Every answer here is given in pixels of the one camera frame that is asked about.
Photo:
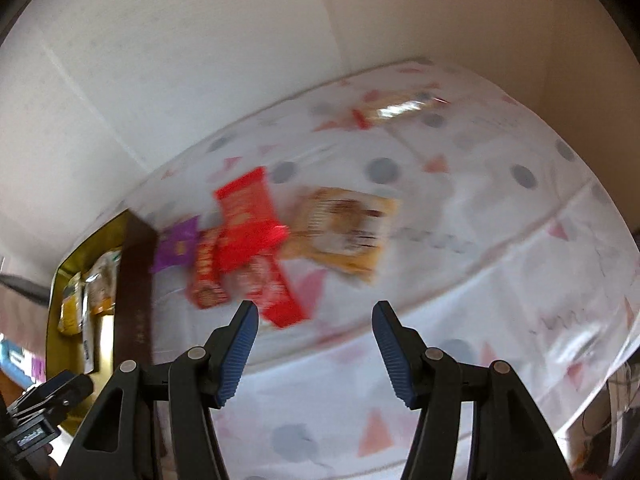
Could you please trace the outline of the yellow green snack packet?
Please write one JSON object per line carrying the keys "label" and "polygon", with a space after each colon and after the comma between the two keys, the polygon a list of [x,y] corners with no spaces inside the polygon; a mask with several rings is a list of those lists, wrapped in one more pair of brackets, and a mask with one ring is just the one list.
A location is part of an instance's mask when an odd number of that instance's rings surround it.
{"label": "yellow green snack packet", "polygon": [[74,274],[63,289],[58,331],[66,337],[76,336],[82,330],[82,300],[84,280],[82,273]]}

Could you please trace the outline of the red white wafer packet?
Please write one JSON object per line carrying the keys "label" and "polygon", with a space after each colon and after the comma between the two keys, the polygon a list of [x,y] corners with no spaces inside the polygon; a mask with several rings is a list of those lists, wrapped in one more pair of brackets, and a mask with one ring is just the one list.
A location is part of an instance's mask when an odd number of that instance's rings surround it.
{"label": "red white wafer packet", "polygon": [[236,278],[243,298],[253,301],[260,316],[271,325],[285,328],[308,318],[270,252],[251,258],[236,271]]}

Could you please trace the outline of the purple snack packet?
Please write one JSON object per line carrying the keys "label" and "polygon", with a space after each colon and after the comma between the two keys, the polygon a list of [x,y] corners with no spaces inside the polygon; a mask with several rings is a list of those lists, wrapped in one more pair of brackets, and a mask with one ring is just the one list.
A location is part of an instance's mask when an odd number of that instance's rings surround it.
{"label": "purple snack packet", "polygon": [[175,266],[182,268],[192,266],[200,238],[199,223],[200,217],[194,216],[177,222],[160,234],[151,268],[152,273],[157,274]]}

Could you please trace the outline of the large red snack bag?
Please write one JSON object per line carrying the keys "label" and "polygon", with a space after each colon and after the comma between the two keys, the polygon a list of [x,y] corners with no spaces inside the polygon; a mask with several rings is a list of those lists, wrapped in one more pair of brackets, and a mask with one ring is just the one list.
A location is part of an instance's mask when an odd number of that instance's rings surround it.
{"label": "large red snack bag", "polygon": [[266,177],[266,168],[257,167],[215,192],[222,212],[216,258],[224,273],[239,269],[288,238],[288,227],[274,209]]}

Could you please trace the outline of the orange clear cookie bag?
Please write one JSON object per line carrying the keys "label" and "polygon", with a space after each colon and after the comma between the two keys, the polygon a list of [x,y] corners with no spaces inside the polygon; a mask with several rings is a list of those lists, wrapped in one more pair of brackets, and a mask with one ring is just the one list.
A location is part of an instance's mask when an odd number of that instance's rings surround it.
{"label": "orange clear cookie bag", "polygon": [[279,256],[310,259],[370,283],[400,205],[397,198],[315,188],[297,201],[288,222],[290,235]]}

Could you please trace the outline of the long cracker sleeve red ends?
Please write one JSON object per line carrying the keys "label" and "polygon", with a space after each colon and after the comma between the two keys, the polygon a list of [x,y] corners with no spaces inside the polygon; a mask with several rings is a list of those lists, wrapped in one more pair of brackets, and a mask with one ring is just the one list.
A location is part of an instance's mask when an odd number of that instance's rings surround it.
{"label": "long cracker sleeve red ends", "polygon": [[446,99],[428,90],[394,93],[353,108],[352,119],[360,129],[370,129],[448,105]]}

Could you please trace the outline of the white barcode snack pack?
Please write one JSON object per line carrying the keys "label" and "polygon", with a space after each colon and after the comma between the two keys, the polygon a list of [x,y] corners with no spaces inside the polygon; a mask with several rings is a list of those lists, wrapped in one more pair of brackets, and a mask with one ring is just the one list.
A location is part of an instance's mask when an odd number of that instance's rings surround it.
{"label": "white barcode snack pack", "polygon": [[85,310],[82,317],[82,359],[84,360],[84,373],[93,373],[96,364],[94,364],[94,327],[90,310]]}

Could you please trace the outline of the red brown snack bar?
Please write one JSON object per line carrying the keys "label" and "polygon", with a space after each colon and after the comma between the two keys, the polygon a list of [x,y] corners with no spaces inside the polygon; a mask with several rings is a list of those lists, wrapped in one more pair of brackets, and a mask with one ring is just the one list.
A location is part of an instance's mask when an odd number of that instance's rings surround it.
{"label": "red brown snack bar", "polygon": [[229,301],[217,262],[217,242],[221,228],[202,232],[195,249],[188,297],[195,307],[205,310]]}

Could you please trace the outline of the green cracker pack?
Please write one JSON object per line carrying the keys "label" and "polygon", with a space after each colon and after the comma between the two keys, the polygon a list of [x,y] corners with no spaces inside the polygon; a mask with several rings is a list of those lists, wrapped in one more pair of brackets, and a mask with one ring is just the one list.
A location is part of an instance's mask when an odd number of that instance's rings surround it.
{"label": "green cracker pack", "polygon": [[86,293],[92,315],[113,314],[122,251],[118,248],[104,252],[86,275]]}

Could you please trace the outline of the gold metal tin tray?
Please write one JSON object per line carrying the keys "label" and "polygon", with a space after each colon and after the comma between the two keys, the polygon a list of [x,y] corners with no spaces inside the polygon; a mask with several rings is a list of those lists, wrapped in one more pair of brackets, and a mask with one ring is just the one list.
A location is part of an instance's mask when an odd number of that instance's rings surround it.
{"label": "gold metal tin tray", "polygon": [[151,266],[157,239],[152,226],[125,210],[79,243],[56,269],[50,288],[46,333],[47,378],[63,370],[75,374],[84,370],[81,336],[67,337],[58,331],[64,287],[73,275],[89,270],[104,252],[114,248],[122,250],[116,278],[115,313],[96,320],[96,370],[90,375],[94,393],[70,410],[62,422],[68,434],[76,434],[115,366],[128,359],[142,364],[152,362]]}

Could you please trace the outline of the white patterned tablecloth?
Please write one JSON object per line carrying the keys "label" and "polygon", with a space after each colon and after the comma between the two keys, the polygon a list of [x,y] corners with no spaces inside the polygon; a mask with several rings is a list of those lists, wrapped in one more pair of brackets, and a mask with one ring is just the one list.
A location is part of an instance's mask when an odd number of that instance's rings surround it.
{"label": "white patterned tablecloth", "polygon": [[[352,119],[416,90],[449,105],[370,129]],[[639,253],[612,198],[541,118],[469,70],[410,61],[311,90],[190,148],[122,204],[159,230],[214,226],[216,189],[256,167],[285,220],[322,186],[401,205],[371,283],[283,263],[308,318],[260,326],[238,392],[213,414],[232,478],[399,476],[416,413],[372,334],[380,300],[460,362],[512,364],[553,430],[638,349]]]}

